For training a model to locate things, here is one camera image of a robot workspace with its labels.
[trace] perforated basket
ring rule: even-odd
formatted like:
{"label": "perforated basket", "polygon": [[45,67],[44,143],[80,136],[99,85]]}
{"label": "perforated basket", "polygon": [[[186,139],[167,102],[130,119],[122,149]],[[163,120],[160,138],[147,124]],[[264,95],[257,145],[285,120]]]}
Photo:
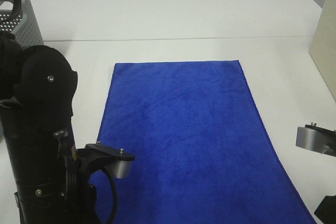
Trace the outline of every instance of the perforated basket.
{"label": "perforated basket", "polygon": [[[11,2],[13,0],[0,0],[0,2]],[[0,30],[11,32],[16,36],[16,41],[22,47],[43,45],[40,29],[36,21],[35,13],[30,0],[21,0],[22,8],[19,16],[9,22],[2,23]],[[4,20],[11,13],[11,10],[3,10],[0,6],[0,19]]]}

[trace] black cord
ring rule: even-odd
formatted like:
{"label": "black cord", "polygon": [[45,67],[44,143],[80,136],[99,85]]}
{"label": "black cord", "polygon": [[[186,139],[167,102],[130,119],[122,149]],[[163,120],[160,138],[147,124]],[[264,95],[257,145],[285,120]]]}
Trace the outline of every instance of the black cord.
{"label": "black cord", "polygon": [[109,179],[110,185],[111,185],[111,190],[112,190],[112,195],[113,195],[113,207],[112,207],[112,211],[110,214],[110,217],[108,219],[108,221],[106,222],[106,224],[111,224],[116,216],[117,213],[117,207],[118,207],[118,195],[117,195],[117,189],[116,189],[116,185],[114,184],[114,180],[112,178],[112,176],[110,175],[110,173],[105,169],[101,169],[103,171],[103,173],[105,173],[105,175],[107,176],[107,178]]}
{"label": "black cord", "polygon": [[0,20],[0,24],[15,19],[19,15],[20,10],[21,10],[21,0],[13,0],[13,9],[11,15],[7,17],[5,20]]}

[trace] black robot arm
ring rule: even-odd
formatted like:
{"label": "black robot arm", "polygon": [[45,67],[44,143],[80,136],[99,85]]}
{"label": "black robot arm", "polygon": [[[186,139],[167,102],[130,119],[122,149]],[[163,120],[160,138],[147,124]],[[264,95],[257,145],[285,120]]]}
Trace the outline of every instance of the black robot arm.
{"label": "black robot arm", "polygon": [[0,117],[17,185],[21,224],[101,224],[94,206],[92,173],[124,178],[135,156],[87,144],[76,149],[71,126],[77,73],[56,49],[21,48],[10,33],[0,34]]}

